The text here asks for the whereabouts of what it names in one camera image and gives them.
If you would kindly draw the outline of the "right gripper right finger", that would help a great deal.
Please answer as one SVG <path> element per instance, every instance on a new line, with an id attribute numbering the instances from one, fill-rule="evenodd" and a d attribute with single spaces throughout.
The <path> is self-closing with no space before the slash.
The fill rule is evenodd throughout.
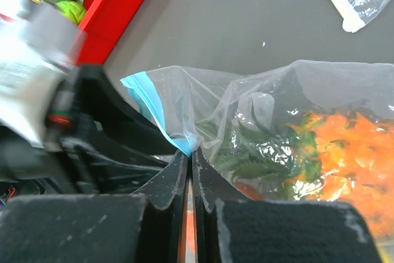
<path id="1" fill-rule="evenodd" d="M 380 262 L 359 212 L 346 203 L 257 201 L 192 155 L 199 262 Z"/>

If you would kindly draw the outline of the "blue zip top bag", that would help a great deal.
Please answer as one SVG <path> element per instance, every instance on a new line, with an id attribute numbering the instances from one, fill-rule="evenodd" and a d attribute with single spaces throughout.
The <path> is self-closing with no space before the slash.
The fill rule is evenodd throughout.
<path id="1" fill-rule="evenodd" d="M 393 65 L 298 60 L 256 75 L 170 66 L 121 80 L 164 138 L 268 200 L 354 205 L 393 242 Z"/>

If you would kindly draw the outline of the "toy pineapple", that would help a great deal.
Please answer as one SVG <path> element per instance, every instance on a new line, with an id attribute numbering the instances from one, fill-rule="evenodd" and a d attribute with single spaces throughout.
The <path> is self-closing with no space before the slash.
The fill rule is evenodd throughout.
<path id="1" fill-rule="evenodd" d="M 352 204 L 375 238 L 393 238 L 392 121 L 310 111 L 270 130 L 236 119 L 213 166 L 255 199 Z"/>

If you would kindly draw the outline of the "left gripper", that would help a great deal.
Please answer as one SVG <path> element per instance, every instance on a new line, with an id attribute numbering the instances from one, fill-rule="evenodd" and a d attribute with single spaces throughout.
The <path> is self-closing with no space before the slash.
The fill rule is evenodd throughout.
<path id="1" fill-rule="evenodd" d="M 2 195 L 129 194 L 176 151 L 96 65 L 56 84 L 38 124 L 43 148 L 1 127 Z"/>

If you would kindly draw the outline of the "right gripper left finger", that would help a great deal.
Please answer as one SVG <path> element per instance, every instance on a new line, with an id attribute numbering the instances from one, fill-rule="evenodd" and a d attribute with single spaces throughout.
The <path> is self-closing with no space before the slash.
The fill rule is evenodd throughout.
<path id="1" fill-rule="evenodd" d="M 188 158 L 129 195 L 25 195 L 1 210 L 2 262 L 178 262 Z"/>

